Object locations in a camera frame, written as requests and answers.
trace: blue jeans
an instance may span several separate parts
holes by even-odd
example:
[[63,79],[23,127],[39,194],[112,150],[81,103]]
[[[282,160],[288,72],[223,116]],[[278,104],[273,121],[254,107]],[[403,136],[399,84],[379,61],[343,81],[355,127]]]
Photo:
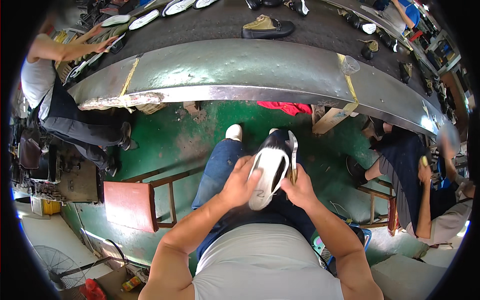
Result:
[[[288,140],[288,134],[284,130],[274,131],[272,135],[276,135],[283,141]],[[198,186],[197,195],[192,203],[192,209],[199,208],[222,191],[237,160],[245,156],[243,149],[244,147],[241,142],[230,139],[221,141],[215,146],[205,166],[202,179]],[[261,211],[251,210],[248,204],[235,207],[228,211],[213,226],[212,230],[198,246],[197,259],[200,260],[208,246],[222,234],[236,227],[251,223],[271,223],[291,226],[298,230],[308,243],[310,243],[310,238],[315,232],[315,226],[305,211],[288,201],[285,192],[280,189],[273,196],[271,203]]]

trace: painted floor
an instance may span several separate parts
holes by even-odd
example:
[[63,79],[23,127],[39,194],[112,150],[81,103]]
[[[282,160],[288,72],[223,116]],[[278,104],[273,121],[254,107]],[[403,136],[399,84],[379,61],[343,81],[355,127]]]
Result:
[[[310,175],[318,199],[331,211],[336,211],[330,203],[338,205],[338,213],[354,222],[367,222],[370,218],[370,197],[357,191],[350,181],[345,167],[346,155],[352,155],[364,166],[369,167],[377,154],[369,150],[368,140],[360,130],[366,117],[349,117],[327,134],[312,133],[310,115],[298,114],[293,117],[280,110],[263,108],[254,101],[213,101],[202,103],[202,113],[194,119],[180,104],[170,104],[152,115],[134,112],[132,138],[139,147],[121,151],[122,170],[114,179],[120,181],[158,168],[165,172],[151,179],[163,178],[186,170],[202,167],[208,160],[216,143],[225,137],[225,130],[234,123],[243,127],[243,142],[252,154],[273,128],[292,130],[299,141],[299,155]],[[201,172],[174,182],[175,207],[180,219],[191,211],[191,204],[197,192]],[[370,182],[369,187],[388,192],[378,183]],[[155,188],[157,217],[169,219],[167,186]],[[156,246],[168,229],[157,233],[147,233],[109,223],[103,204],[76,204],[84,229],[98,238],[110,239],[121,245],[130,260],[150,264]],[[375,214],[386,214],[386,201],[376,200]],[[64,218],[75,233],[79,233],[81,223],[73,204],[62,208]],[[390,237],[386,227],[372,229],[372,241],[367,250],[370,265],[400,253],[413,256],[424,245],[407,233]],[[194,273],[197,261],[195,253],[190,255],[190,269]]]

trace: wooden chair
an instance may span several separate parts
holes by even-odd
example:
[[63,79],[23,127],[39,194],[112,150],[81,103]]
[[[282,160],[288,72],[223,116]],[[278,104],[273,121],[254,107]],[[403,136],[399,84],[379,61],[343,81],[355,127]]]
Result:
[[[388,226],[388,233],[391,236],[396,234],[398,229],[398,213],[396,211],[396,197],[393,196],[393,186],[391,183],[383,180],[378,180],[378,183],[389,188],[389,194],[384,192],[375,191],[364,186],[359,186],[359,191],[365,192],[370,195],[370,222],[369,224],[360,225],[360,228],[375,228]],[[388,214],[379,215],[378,220],[375,221],[375,197],[379,197],[388,201]]]
[[[156,232],[159,228],[172,228],[177,223],[173,182],[193,174],[193,170],[144,183],[160,170],[138,175],[121,182],[104,182],[105,211],[109,222],[130,228]],[[154,188],[168,184],[168,204],[171,223],[161,222],[155,213]]]

